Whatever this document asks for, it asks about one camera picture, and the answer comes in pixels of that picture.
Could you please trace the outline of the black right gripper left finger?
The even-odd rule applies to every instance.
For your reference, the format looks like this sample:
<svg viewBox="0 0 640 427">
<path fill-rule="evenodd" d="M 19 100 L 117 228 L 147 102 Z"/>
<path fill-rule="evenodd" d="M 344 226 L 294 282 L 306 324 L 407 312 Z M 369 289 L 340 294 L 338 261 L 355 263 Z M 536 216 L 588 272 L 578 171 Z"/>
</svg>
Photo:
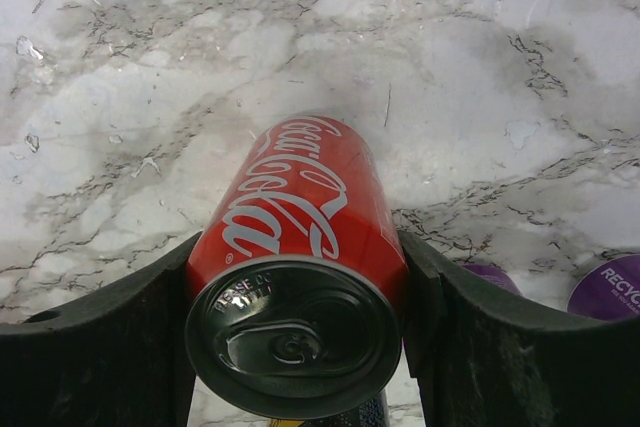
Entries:
<svg viewBox="0 0 640 427">
<path fill-rule="evenodd" d="M 1 326 L 4 426 L 184 426 L 191 237 L 150 265 Z"/>
</svg>

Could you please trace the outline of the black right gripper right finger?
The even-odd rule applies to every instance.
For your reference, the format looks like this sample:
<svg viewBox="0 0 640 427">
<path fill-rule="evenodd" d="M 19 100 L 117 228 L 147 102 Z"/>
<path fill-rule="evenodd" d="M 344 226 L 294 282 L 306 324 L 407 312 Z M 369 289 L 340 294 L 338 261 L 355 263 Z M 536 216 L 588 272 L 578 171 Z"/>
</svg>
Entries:
<svg viewBox="0 0 640 427">
<path fill-rule="evenodd" d="M 635 426 L 639 322 L 565 313 L 400 234 L 404 346 L 430 426 Z"/>
</svg>

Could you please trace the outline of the purple fanta can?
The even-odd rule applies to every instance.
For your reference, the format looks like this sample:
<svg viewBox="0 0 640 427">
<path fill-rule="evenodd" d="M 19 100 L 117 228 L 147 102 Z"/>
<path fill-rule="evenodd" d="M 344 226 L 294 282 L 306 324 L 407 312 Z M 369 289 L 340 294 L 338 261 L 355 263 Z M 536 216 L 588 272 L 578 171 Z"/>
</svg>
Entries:
<svg viewBox="0 0 640 427">
<path fill-rule="evenodd" d="M 603 321 L 639 315 L 639 255 L 608 261 L 582 278 L 569 296 L 567 312 Z"/>
<path fill-rule="evenodd" d="M 522 296 L 519 288 L 513 280 L 501 269 L 493 265 L 465 264 L 464 268 L 482 279 L 511 292 L 514 295 Z"/>
</svg>

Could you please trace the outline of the purple fanta can front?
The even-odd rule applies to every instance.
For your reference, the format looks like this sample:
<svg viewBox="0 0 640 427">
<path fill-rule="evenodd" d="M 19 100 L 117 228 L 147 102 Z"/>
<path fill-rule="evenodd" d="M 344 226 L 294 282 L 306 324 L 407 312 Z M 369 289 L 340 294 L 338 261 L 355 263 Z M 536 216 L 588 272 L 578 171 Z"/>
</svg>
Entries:
<svg viewBox="0 0 640 427">
<path fill-rule="evenodd" d="M 639 255 L 608 261 L 582 278 L 569 296 L 567 312 L 603 321 L 639 315 Z"/>
</svg>

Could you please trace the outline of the red cola can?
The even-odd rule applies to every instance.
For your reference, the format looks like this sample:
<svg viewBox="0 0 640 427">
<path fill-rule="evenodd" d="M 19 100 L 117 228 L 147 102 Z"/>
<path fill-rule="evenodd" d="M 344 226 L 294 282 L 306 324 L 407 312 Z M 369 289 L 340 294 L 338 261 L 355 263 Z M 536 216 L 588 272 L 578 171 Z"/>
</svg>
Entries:
<svg viewBox="0 0 640 427">
<path fill-rule="evenodd" d="M 257 138 L 186 278 L 189 360 L 240 409 L 333 416 L 396 371 L 409 271 L 373 155 L 335 118 L 299 114 Z"/>
</svg>

